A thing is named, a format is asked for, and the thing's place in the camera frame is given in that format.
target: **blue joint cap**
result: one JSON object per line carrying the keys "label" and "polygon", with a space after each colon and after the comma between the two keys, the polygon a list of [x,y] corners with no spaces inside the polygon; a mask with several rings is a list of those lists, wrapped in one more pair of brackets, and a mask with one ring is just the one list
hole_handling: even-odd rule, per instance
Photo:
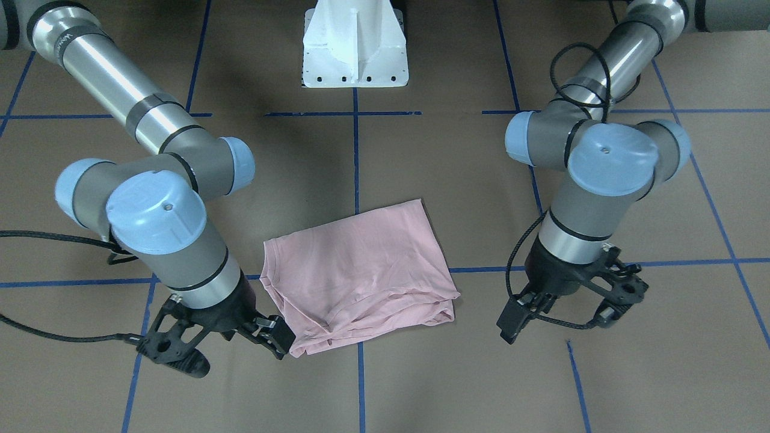
{"label": "blue joint cap", "polygon": [[145,254],[187,248],[206,227],[203,200],[180,175],[167,170],[140,173],[121,183],[106,209],[115,236]]}
{"label": "blue joint cap", "polygon": [[233,154],[233,187],[226,196],[235,193],[237,190],[248,186],[254,180],[256,168],[254,166],[254,155],[251,149],[243,140],[236,137],[220,137],[225,140],[227,146],[230,146],[230,152]]}
{"label": "blue joint cap", "polygon": [[682,128],[676,122],[672,122],[671,120],[666,120],[666,119],[655,119],[655,120],[652,120],[652,122],[655,122],[658,125],[668,129],[668,131],[674,136],[677,146],[679,147],[679,165],[677,166],[674,174],[672,174],[671,177],[668,178],[669,180],[671,180],[674,178],[674,176],[677,175],[677,173],[679,173],[681,168],[685,166],[687,161],[690,160],[690,152],[692,151],[692,141],[690,141],[690,136],[687,134],[687,131],[685,131],[685,128]]}
{"label": "blue joint cap", "polygon": [[78,181],[83,177],[83,174],[85,174],[91,167],[100,163],[114,164],[114,162],[108,161],[107,159],[81,159],[65,168],[56,180],[56,187],[54,189],[56,203],[59,204],[59,207],[62,208],[68,217],[72,218],[72,220],[81,227],[85,226],[78,221],[77,217],[75,217],[75,205],[72,203],[75,199],[75,188],[78,186]]}
{"label": "blue joint cap", "polygon": [[532,166],[532,160],[529,157],[529,144],[527,142],[527,131],[529,130],[529,119],[534,111],[523,111],[514,116],[505,129],[505,151],[508,156],[520,163]]}
{"label": "blue joint cap", "polygon": [[626,196],[650,182],[658,148],[630,126],[598,123],[572,150],[567,171],[581,188],[599,196]]}

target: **brown floor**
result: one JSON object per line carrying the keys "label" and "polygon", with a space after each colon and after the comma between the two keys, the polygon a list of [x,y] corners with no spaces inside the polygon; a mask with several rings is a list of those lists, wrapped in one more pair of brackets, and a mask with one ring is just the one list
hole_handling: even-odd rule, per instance
{"label": "brown floor", "polygon": [[[264,240],[422,198],[462,293],[457,320],[280,362],[242,338],[209,337],[204,379],[139,362],[123,344],[0,326],[0,431],[768,430],[767,32],[683,35],[610,117],[677,119],[697,163],[635,204],[613,237],[625,261],[645,265],[645,302],[610,330],[532,323],[511,347],[495,327],[500,269],[538,208],[528,168],[505,155],[504,130],[513,110],[551,98],[547,69],[560,48],[601,43],[607,2],[410,2],[409,86],[358,92],[300,86],[313,3],[88,6],[212,134],[251,145],[255,182],[208,209],[260,310],[275,311],[256,281]],[[0,53],[0,107],[0,230],[92,237],[56,206],[57,176],[81,158],[138,159],[141,146],[38,55]],[[561,174],[535,173],[547,206]],[[86,246],[4,239],[0,262],[0,312],[61,334],[140,332],[168,294],[143,264],[108,267]],[[596,303],[579,292],[553,315],[584,321]]]}

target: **folded pink towel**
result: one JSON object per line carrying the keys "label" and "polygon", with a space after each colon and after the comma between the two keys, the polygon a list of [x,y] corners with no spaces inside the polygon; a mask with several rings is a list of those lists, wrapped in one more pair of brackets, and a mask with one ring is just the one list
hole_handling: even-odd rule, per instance
{"label": "folded pink towel", "polygon": [[453,321],[460,296],[421,200],[268,240],[259,280],[296,334],[294,357]]}

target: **robotic arm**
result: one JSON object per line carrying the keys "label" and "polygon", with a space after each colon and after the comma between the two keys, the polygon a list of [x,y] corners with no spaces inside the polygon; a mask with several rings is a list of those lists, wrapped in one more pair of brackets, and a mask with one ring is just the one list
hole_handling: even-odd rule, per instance
{"label": "robotic arm", "polygon": [[[203,204],[251,183],[249,147],[234,137],[211,136],[120,52],[79,3],[0,3],[0,46],[21,46],[58,63],[153,155],[123,164],[75,162],[55,191],[77,224],[116,240],[171,289],[148,334],[134,341],[136,350],[198,378],[209,363],[195,347],[211,332],[227,340],[241,334],[283,358],[294,334],[281,317],[256,310],[249,281]],[[160,332],[168,316],[176,322]],[[182,334],[195,325],[203,329],[185,343]]]}
{"label": "robotic arm", "polygon": [[[551,64],[557,95],[541,112],[518,113],[505,133],[511,158],[567,172],[526,259],[529,283],[519,294],[511,293],[497,321],[506,342],[513,344],[533,318],[577,329],[609,327],[644,300],[648,285],[637,275],[641,268],[619,261],[620,250],[608,240],[633,202],[686,164],[691,144],[671,121],[627,126],[606,123],[607,114],[682,32],[766,29],[768,24],[770,8],[762,0],[635,0],[599,49],[575,44],[557,55]],[[594,54],[559,86],[555,62],[577,47]],[[595,278],[611,289],[595,284]],[[604,298],[593,319],[571,324],[544,316],[559,297],[580,286]]]}

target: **cloth fold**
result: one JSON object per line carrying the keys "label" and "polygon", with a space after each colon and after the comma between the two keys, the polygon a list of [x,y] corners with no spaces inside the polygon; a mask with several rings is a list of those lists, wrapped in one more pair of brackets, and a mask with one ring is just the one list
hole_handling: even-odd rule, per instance
{"label": "cloth fold", "polygon": [[453,321],[460,296],[422,200],[268,240],[259,280],[296,334],[294,357]]}

